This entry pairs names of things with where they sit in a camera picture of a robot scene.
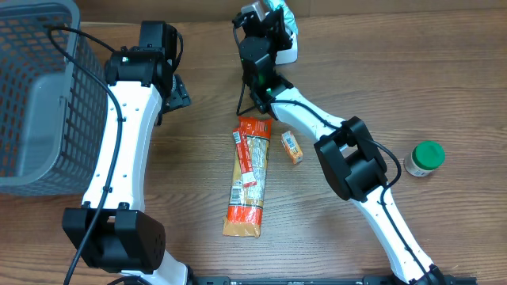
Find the teal snack packet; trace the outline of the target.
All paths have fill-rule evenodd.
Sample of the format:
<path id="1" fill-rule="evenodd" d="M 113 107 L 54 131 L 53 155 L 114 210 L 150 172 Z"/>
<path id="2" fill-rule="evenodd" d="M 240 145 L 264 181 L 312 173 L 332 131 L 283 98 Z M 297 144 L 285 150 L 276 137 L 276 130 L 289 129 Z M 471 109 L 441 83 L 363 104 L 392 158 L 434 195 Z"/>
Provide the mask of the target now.
<path id="1" fill-rule="evenodd" d="M 295 15 L 288 7 L 288 4 L 285 0 L 263 0 L 263 2 L 267 5 L 267 7 L 272 10 L 283 10 L 284 15 L 284 23 L 285 26 L 296 35 L 299 34 L 299 29 L 297 27 L 296 21 L 295 21 Z"/>

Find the small orange box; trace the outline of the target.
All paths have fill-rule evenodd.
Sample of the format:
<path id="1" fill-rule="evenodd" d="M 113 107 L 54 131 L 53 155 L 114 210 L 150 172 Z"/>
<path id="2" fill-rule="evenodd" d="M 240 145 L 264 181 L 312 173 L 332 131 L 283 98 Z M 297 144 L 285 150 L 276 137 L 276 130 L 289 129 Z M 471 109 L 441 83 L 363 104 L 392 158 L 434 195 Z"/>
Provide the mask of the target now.
<path id="1" fill-rule="evenodd" d="M 288 156 L 294 165 L 299 164 L 303 160 L 303 152 L 297 143 L 295 136 L 291 131 L 286 131 L 281 135 L 281 142 Z"/>

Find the long orange noodle package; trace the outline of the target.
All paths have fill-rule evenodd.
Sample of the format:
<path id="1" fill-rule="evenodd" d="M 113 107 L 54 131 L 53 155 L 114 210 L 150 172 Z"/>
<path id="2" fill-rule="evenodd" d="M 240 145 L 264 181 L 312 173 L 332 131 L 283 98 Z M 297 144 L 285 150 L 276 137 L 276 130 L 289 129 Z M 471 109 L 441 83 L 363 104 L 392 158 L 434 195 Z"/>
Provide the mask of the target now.
<path id="1" fill-rule="evenodd" d="M 232 131 L 235 144 L 234 167 L 223 235 L 261 235 L 265 183 L 273 121 L 240 116 Z"/>

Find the green lid white jar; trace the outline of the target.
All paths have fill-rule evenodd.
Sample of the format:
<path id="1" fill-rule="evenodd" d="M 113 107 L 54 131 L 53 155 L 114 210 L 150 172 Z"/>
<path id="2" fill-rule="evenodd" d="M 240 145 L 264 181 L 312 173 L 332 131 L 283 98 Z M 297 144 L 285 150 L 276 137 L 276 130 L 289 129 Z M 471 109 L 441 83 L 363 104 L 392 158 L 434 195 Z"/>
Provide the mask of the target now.
<path id="1" fill-rule="evenodd" d="M 424 141 L 405 156 L 404 167 L 415 177 L 426 177 L 445 161 L 443 147 L 434 141 Z"/>

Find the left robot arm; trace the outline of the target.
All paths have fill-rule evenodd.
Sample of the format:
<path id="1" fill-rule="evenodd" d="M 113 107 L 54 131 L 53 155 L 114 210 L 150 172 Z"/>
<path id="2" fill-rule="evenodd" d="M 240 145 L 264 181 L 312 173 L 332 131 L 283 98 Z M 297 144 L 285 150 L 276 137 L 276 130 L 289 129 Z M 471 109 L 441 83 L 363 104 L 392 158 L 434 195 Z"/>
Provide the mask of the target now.
<path id="1" fill-rule="evenodd" d="M 112 49 L 99 78 L 108 113 L 93 177 L 80 207 L 66 208 L 62 227 L 76 248 L 65 283 L 79 260 L 118 273 L 116 283 L 187 285 L 192 269 L 166 250 L 164 226 L 145 212 L 144 177 L 154 126 L 191 104 L 176 69 L 182 35 L 164 21 L 143 21 L 138 45 Z"/>

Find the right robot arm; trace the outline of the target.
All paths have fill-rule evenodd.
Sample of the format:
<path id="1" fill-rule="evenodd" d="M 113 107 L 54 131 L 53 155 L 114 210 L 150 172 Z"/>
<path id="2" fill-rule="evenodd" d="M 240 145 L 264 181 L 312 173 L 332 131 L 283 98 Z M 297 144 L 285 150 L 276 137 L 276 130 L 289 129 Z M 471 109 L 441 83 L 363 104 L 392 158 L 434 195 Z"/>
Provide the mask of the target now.
<path id="1" fill-rule="evenodd" d="M 245 33 L 235 42 L 243 86 L 254 107 L 312 140 L 329 186 L 368 220 L 387 254 L 393 282 L 444 284 L 444 274 L 417 243 L 395 204 L 391 189 L 396 179 L 387 178 L 383 159 L 390 151 L 372 138 L 363 120 L 331 116 L 276 72 L 278 54 L 294 44 L 283 9 L 265 13 L 255 2 L 243 6 L 232 23 Z"/>

